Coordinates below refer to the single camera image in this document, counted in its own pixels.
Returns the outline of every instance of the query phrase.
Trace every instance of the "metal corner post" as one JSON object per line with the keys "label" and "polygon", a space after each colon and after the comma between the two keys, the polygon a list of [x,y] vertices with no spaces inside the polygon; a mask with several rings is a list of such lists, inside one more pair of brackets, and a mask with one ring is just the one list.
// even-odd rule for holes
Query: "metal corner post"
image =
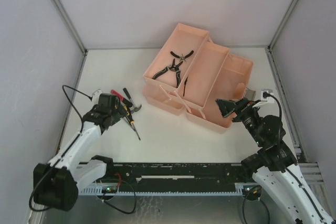
{"label": "metal corner post", "polygon": [[291,106],[290,106],[290,103],[287,99],[287,93],[286,93],[286,89],[285,89],[285,87],[282,83],[281,74],[279,73],[279,70],[278,70],[276,61],[274,59],[274,56],[272,54],[272,51],[269,50],[268,48],[266,48],[265,51],[266,51],[266,55],[267,55],[267,58],[268,58],[268,61],[269,61],[269,65],[270,65],[270,68],[271,68],[271,71],[272,71],[272,75],[273,75],[273,78],[274,78],[274,81],[275,81],[275,84],[276,84],[276,88],[277,88],[278,93],[279,93],[279,98],[280,98],[280,101],[281,101],[281,104],[282,104],[282,107],[283,107],[283,110],[284,110],[284,115],[285,115],[286,121],[288,123],[288,129],[290,131],[289,134],[291,135],[293,145],[294,146],[300,145],[300,147],[303,151],[304,159],[307,162],[307,161],[309,161],[308,157],[307,157],[307,152],[306,152],[305,147],[303,145],[301,134],[296,127],[297,124],[295,122],[295,117],[293,116],[292,111],[290,109]]}
{"label": "metal corner post", "polygon": [[57,9],[58,13],[60,14],[62,20],[64,21],[65,25],[68,27],[72,37],[74,38],[74,40],[76,41],[79,49],[81,50],[83,56],[86,55],[86,48],[83,44],[83,42],[81,41],[77,30],[75,29],[69,15],[67,14],[65,8],[63,7],[63,4],[60,0],[51,0],[55,6],[55,8]]}
{"label": "metal corner post", "polygon": [[274,45],[276,44],[278,38],[280,37],[281,33],[282,33],[282,30],[283,28],[285,27],[287,21],[289,20],[290,16],[292,15],[295,7],[297,6],[299,0],[292,0],[275,32],[275,34],[273,35],[273,38],[269,44],[269,49],[272,50]]}

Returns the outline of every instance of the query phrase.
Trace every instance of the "black cable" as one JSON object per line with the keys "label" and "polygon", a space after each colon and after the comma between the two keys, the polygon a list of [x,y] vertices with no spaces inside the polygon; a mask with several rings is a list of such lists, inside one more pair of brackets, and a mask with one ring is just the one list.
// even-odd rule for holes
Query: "black cable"
{"label": "black cable", "polygon": [[[281,121],[282,110],[281,110],[281,105],[280,105],[279,100],[278,100],[274,95],[272,95],[272,94],[269,94],[269,93],[264,93],[264,94],[265,94],[266,97],[272,97],[272,98],[277,102],[277,104],[278,104],[278,106],[279,106],[279,117],[280,117],[280,121]],[[278,153],[279,153],[279,160],[280,160],[282,166],[285,167],[284,164],[283,164],[283,162],[282,162],[282,159],[280,158],[280,131],[281,131],[281,124],[280,124],[280,126],[279,126],[279,135],[278,135]],[[317,212],[317,214],[319,215],[320,219],[323,220],[323,216],[322,216],[322,214],[320,213],[319,209],[318,209],[317,206],[315,205],[315,203],[314,203],[314,201],[312,200],[311,196],[309,195],[308,191],[307,191],[305,188],[302,187],[303,184],[302,184],[301,181],[298,179],[298,177],[295,176],[294,173],[292,173],[288,168],[285,168],[285,170],[288,171],[288,173],[289,173],[289,174],[290,174],[290,175],[291,175],[291,176],[298,182],[300,188],[302,188],[302,190],[304,191],[304,193],[305,193],[305,194],[307,195],[307,197],[309,198],[310,202],[312,203],[312,205],[313,205],[315,211]]]}
{"label": "black cable", "polygon": [[123,213],[123,214],[125,214],[125,215],[131,215],[131,214],[135,213],[136,203],[137,203],[137,196],[136,196],[136,194],[135,194],[135,190],[133,189],[133,187],[132,187],[128,182],[126,182],[125,180],[122,180],[122,179],[110,179],[110,180],[119,181],[119,182],[125,183],[125,184],[127,184],[129,187],[131,187],[131,189],[132,189],[132,191],[133,191],[133,194],[134,194],[134,206],[133,206],[132,211],[130,211],[130,212],[126,212],[126,211],[121,210],[120,208],[118,208],[118,207],[116,207],[116,206],[110,204],[107,200],[103,200],[103,202],[104,202],[106,205],[112,207],[113,209],[115,209],[115,210],[117,210],[117,211],[119,211],[119,212],[121,212],[121,213]]}
{"label": "black cable", "polygon": [[[75,112],[77,113],[77,115],[79,116],[80,118],[80,122],[81,122],[81,127],[80,127],[80,131],[78,133],[78,135],[75,137],[75,139],[71,142],[71,144],[68,146],[68,148],[62,153],[61,157],[64,157],[65,154],[70,150],[70,148],[74,145],[74,143],[76,142],[76,140],[79,138],[80,134],[82,133],[83,131],[83,128],[84,128],[84,122],[83,122],[83,117],[81,116],[81,114],[79,113],[79,111],[77,110],[77,108],[75,107],[75,105],[72,103],[70,97],[68,96],[67,92],[65,91],[64,88],[68,88],[68,89],[72,89],[86,97],[88,97],[91,101],[92,101],[92,97],[73,88],[73,87],[70,87],[68,85],[62,85],[62,90],[64,92],[64,95],[66,96],[68,102],[70,103],[70,105],[73,107],[73,109],[75,110]],[[57,160],[55,162],[55,164],[45,173],[45,175],[42,176],[42,178],[38,181],[38,183],[36,184],[36,186],[34,187],[33,191],[31,192],[31,195],[30,195],[30,198],[29,198],[29,208],[34,211],[34,212],[44,212],[44,211],[47,211],[49,210],[51,207],[47,207],[47,208],[44,208],[44,209],[35,209],[33,207],[33,204],[32,204],[32,201],[33,201],[33,197],[34,197],[34,194],[36,192],[36,190],[38,189],[38,187],[40,186],[40,184],[43,182],[43,180],[49,175],[49,173],[51,173],[51,171],[56,167],[56,165],[61,161],[61,159]]]}
{"label": "black cable", "polygon": [[307,191],[304,187],[302,187],[303,184],[302,184],[301,181],[298,179],[298,177],[295,176],[294,173],[292,173],[292,171],[291,171],[290,169],[286,168],[286,171],[288,171],[288,173],[289,173],[289,174],[290,174],[290,175],[297,181],[297,183],[299,184],[300,188],[306,193],[307,197],[309,198],[311,204],[313,205],[313,207],[314,207],[315,211],[317,212],[317,214],[319,215],[320,219],[323,220],[324,218],[323,218],[322,214],[320,213],[319,209],[318,209],[317,206],[315,205],[315,203],[314,203],[313,199],[311,198],[311,196],[309,195],[308,191]]}
{"label": "black cable", "polygon": [[82,94],[82,95],[85,95],[87,98],[90,99],[90,101],[92,101],[92,97],[89,96],[88,94],[85,94],[85,93],[83,93],[83,92],[81,92],[81,91],[79,91],[79,90],[77,90],[77,89],[75,89],[75,88],[73,88],[73,87],[68,86],[68,85],[63,85],[62,87],[66,87],[66,88],[68,88],[68,89],[72,89],[72,90],[74,90],[74,91],[76,91],[76,92],[78,92],[78,93],[80,93],[80,94]]}
{"label": "black cable", "polygon": [[282,128],[282,109],[281,109],[281,104],[279,102],[279,100],[272,94],[269,94],[269,93],[264,93],[265,97],[272,97],[278,104],[278,107],[279,107],[279,118],[280,118],[280,123],[279,123],[279,132],[278,132],[278,144],[277,144],[277,149],[278,149],[278,155],[279,155],[279,160],[280,160],[280,163],[282,164],[283,167],[284,164],[282,162],[282,159],[281,159],[281,148],[280,148],[280,132],[281,132],[281,128]]}
{"label": "black cable", "polygon": [[62,90],[63,90],[63,92],[64,92],[64,94],[65,94],[65,96],[66,96],[68,102],[70,103],[71,107],[73,107],[73,109],[75,110],[75,112],[77,113],[77,115],[78,115],[79,118],[80,118],[81,127],[80,127],[80,131],[79,131],[78,135],[77,135],[76,138],[71,142],[71,144],[68,146],[68,148],[62,153],[61,157],[64,157],[65,154],[66,154],[66,153],[70,150],[70,148],[74,145],[74,143],[76,142],[76,140],[79,138],[80,134],[83,132],[83,128],[84,128],[83,117],[81,116],[81,114],[79,113],[79,111],[77,110],[77,108],[75,107],[75,105],[72,103],[70,97],[68,96],[68,94],[67,94],[67,92],[65,91],[64,88],[72,89],[72,90],[74,90],[74,91],[76,91],[76,92],[78,92],[78,93],[80,93],[80,94],[82,94],[82,95],[88,97],[88,98],[92,101],[92,97],[91,97],[91,96],[89,96],[89,95],[87,95],[87,94],[85,94],[85,93],[83,93],[83,92],[81,92],[81,91],[79,91],[79,90],[77,90],[77,89],[75,89],[75,88],[73,88],[73,87],[70,87],[70,86],[68,86],[68,85],[62,85]]}
{"label": "black cable", "polygon": [[34,187],[33,191],[31,192],[30,198],[29,198],[29,208],[34,211],[34,212],[44,212],[49,210],[51,207],[46,207],[44,209],[36,209],[33,207],[33,197],[34,194],[36,192],[36,190],[38,189],[38,187],[40,186],[40,184],[42,183],[43,180],[45,180],[45,178],[51,173],[51,171],[55,168],[55,166],[60,162],[61,160],[59,159],[58,161],[55,162],[55,164],[45,173],[45,175],[43,175],[43,177],[38,181],[38,183],[36,184],[36,186]]}
{"label": "black cable", "polygon": [[[245,217],[245,204],[246,204],[246,201],[247,201],[247,197],[250,195],[251,192],[254,191],[254,189],[256,189],[258,187],[262,188],[259,185],[252,187],[252,189],[248,192],[248,194],[244,198],[244,201],[243,201],[243,219],[244,219],[245,224],[248,224],[247,220],[246,220],[246,217]],[[266,206],[265,202],[263,202],[261,199],[259,199],[259,201],[263,204],[263,206],[265,207],[265,209],[267,211],[267,223],[270,224],[271,223],[271,217],[270,217],[270,214],[269,214],[268,207]]]}

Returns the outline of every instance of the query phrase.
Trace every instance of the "red-handled tool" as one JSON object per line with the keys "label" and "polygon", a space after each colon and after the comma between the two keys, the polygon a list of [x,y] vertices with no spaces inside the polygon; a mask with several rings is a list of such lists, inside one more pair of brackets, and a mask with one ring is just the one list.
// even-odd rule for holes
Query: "red-handled tool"
{"label": "red-handled tool", "polygon": [[133,107],[133,104],[127,100],[125,97],[123,97],[121,94],[116,92],[116,90],[112,89],[111,94],[115,94],[117,97],[119,97],[120,101],[123,102],[127,107]]}

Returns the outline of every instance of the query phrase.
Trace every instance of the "white table surface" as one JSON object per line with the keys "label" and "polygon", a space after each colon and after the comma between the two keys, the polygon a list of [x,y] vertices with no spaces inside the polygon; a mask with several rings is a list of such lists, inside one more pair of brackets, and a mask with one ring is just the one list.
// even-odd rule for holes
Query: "white table surface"
{"label": "white table surface", "polygon": [[[133,116],[141,141],[125,121],[120,121],[103,133],[82,161],[102,155],[115,162],[235,163],[256,153],[258,146],[242,123],[233,123],[224,134],[218,134],[188,121],[184,114],[175,116],[147,104],[141,94],[145,86],[142,75],[158,52],[159,49],[88,52],[78,89],[90,95],[97,89],[107,93],[115,89],[123,94],[122,89],[126,87],[133,101],[142,104],[142,109]],[[231,52],[253,60],[248,87],[257,91],[256,99],[263,88],[273,89],[278,97],[264,48],[232,48]],[[80,94],[74,103],[82,115],[92,108],[90,100]],[[259,111],[261,116],[278,113],[276,103],[264,105]],[[287,132],[283,139],[294,153],[284,116],[282,121]],[[71,110],[61,147],[79,127],[80,120]]]}

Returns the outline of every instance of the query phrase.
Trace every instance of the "electrical connector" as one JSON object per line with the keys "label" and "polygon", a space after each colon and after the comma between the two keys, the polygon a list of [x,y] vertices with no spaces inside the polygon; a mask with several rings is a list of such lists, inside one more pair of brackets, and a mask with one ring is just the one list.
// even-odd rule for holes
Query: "electrical connector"
{"label": "electrical connector", "polygon": [[260,94],[261,102],[274,103],[274,99],[270,97],[270,94],[274,95],[272,89],[262,89]]}
{"label": "electrical connector", "polygon": [[98,104],[99,96],[103,93],[100,89],[96,90],[94,93],[92,93],[92,103]]}

